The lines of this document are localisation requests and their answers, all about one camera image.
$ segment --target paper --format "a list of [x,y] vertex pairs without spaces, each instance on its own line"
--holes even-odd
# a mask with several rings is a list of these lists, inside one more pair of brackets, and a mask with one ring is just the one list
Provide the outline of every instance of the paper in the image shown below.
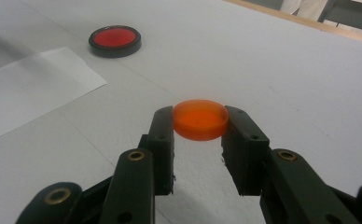
[[0,136],[106,84],[69,48],[0,68]]

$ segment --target white surface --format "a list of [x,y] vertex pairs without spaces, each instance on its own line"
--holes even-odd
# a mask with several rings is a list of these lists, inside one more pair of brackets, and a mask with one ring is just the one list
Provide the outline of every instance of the white surface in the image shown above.
[[0,68],[0,136],[105,83],[68,48]]
[[[113,24],[138,30],[141,49],[92,56],[91,32]],[[219,0],[0,0],[0,40],[0,62],[67,46],[108,82],[0,137],[0,195],[20,194],[12,203],[0,197],[0,213],[9,211],[0,223],[14,222],[50,183],[86,189],[112,175],[107,161],[137,146],[157,109],[192,98],[245,110],[272,148],[297,151],[329,185],[353,195],[362,185],[361,42]],[[88,167],[75,168],[73,153],[42,156],[60,146]],[[220,154],[219,139],[176,136],[174,195],[157,197],[157,223],[264,223],[258,198],[237,195]]]

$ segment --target metal screw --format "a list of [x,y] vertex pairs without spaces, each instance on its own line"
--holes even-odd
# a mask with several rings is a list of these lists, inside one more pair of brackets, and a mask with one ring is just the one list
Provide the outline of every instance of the metal screw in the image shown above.
[[47,194],[44,202],[50,205],[64,202],[71,195],[71,190],[68,188],[54,189]]
[[285,161],[295,161],[297,159],[297,155],[291,151],[282,150],[277,155]]
[[140,161],[145,156],[144,152],[142,151],[133,151],[129,153],[128,159],[129,161]]

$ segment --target red disc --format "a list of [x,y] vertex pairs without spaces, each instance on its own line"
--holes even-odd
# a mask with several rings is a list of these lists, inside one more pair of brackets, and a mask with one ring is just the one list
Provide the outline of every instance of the red disc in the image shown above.
[[90,35],[89,44],[91,52],[98,56],[126,57],[140,49],[141,35],[129,26],[106,26]]
[[94,42],[109,48],[128,45],[136,38],[136,34],[124,28],[110,28],[96,34]]

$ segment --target orange puck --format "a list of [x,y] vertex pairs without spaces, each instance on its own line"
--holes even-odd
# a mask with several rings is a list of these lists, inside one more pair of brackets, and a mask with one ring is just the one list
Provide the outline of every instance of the orange puck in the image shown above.
[[190,140],[216,139],[228,128],[229,113],[225,106],[208,100],[190,100],[173,109],[175,131]]

